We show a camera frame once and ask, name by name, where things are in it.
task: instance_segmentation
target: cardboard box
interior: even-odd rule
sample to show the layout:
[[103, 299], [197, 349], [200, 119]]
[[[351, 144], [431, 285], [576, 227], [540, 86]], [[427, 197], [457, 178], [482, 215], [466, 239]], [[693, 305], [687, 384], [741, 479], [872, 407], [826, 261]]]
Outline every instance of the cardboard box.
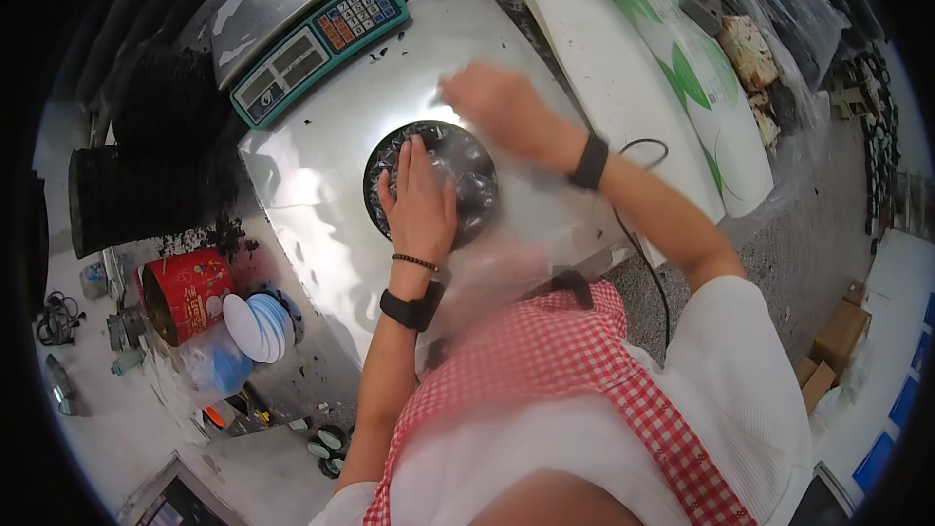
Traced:
[[866, 297], [867, 283], [857, 279], [851, 281], [851, 286], [848, 287], [847, 292], [844, 294], [844, 300], [857, 307], [864, 306], [864, 298]]
[[831, 388], [835, 373], [826, 363], [821, 362], [802, 387], [802, 400], [805, 401], [805, 414], [811, 415], [818, 401]]
[[804, 388], [805, 383], [809, 381], [815, 370], [818, 369], [818, 362], [814, 359], [803, 357], [796, 364], [796, 380], [799, 380], [799, 388]]
[[871, 314], [847, 301], [841, 301], [828, 322], [812, 345], [809, 357], [822, 361], [834, 370], [834, 384], [841, 380], [841, 374], [851, 360], [851, 354], [863, 333], [871, 326]]

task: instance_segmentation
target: digital scale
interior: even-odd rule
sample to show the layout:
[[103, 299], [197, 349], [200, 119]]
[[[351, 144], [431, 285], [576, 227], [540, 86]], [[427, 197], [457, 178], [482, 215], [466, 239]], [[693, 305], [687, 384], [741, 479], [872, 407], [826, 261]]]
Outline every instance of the digital scale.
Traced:
[[227, 0], [207, 28], [218, 88], [229, 89], [244, 122], [263, 129], [407, 18], [403, 0]]

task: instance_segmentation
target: red gingham apron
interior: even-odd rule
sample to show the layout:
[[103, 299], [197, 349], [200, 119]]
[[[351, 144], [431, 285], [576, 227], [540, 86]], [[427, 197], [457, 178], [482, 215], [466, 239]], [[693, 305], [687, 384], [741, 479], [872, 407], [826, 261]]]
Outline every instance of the red gingham apron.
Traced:
[[616, 289], [601, 281], [591, 294], [593, 310], [581, 310], [571, 292], [553, 292], [484, 324], [493, 330], [488, 337], [465, 334], [403, 408], [365, 524], [390, 523], [393, 463], [407, 435], [428, 418], [495, 399], [519, 405], [595, 392], [614, 404], [646, 445], [692, 524], [756, 524], [679, 411], [626, 352], [624, 305]]

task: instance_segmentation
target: watch strap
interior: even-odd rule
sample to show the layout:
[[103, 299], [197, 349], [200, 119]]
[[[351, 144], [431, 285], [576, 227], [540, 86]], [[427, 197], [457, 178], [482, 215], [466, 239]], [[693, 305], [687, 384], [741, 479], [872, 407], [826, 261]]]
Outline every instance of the watch strap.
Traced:
[[593, 133], [589, 134], [578, 168], [568, 177], [568, 181], [579, 188], [597, 191], [608, 153], [607, 141]]
[[380, 297], [380, 310], [405, 328], [422, 333], [428, 329], [435, 317], [445, 286], [435, 280], [428, 281], [426, 295], [421, 299], [404, 301], [394, 297], [387, 288]]
[[380, 297], [380, 310], [403, 327], [415, 329], [418, 320], [416, 315], [417, 303], [418, 300], [404, 301], [394, 297], [390, 293], [390, 289], [387, 288]]

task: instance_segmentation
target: red tin can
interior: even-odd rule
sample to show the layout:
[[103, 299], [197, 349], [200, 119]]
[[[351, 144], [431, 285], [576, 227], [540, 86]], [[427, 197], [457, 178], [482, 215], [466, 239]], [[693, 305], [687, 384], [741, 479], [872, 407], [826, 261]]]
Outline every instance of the red tin can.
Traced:
[[224, 298], [234, 291], [230, 268], [210, 249], [147, 263], [142, 283], [150, 322], [172, 346], [222, 320]]

